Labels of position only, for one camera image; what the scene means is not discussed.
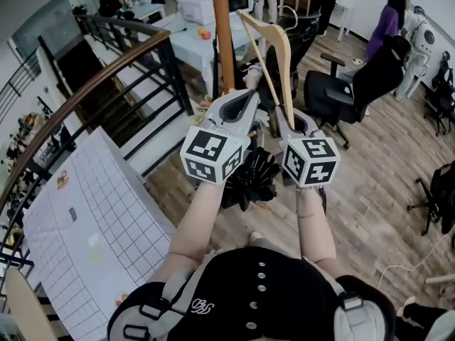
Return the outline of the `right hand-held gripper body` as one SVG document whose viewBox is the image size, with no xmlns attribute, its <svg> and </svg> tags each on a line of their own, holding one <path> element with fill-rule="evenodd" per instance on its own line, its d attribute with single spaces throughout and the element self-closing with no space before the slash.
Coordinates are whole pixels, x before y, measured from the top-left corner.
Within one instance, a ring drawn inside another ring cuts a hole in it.
<svg viewBox="0 0 455 341">
<path fill-rule="evenodd" d="M 341 162 L 334 140 L 321 130 L 308 136 L 296 131 L 281 134 L 279 146 L 282 154 L 278 162 L 282 174 L 299 188 L 329 184 Z"/>
</svg>

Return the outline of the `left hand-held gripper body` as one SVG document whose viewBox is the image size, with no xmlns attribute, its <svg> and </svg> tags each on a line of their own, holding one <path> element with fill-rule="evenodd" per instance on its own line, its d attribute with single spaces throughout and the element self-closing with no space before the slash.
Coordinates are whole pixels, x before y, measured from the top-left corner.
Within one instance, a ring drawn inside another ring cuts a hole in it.
<svg viewBox="0 0 455 341">
<path fill-rule="evenodd" d="M 180 152 L 186 174 L 216 185 L 224 183 L 245 160 L 254 119 L 206 117 L 191 126 Z"/>
</svg>

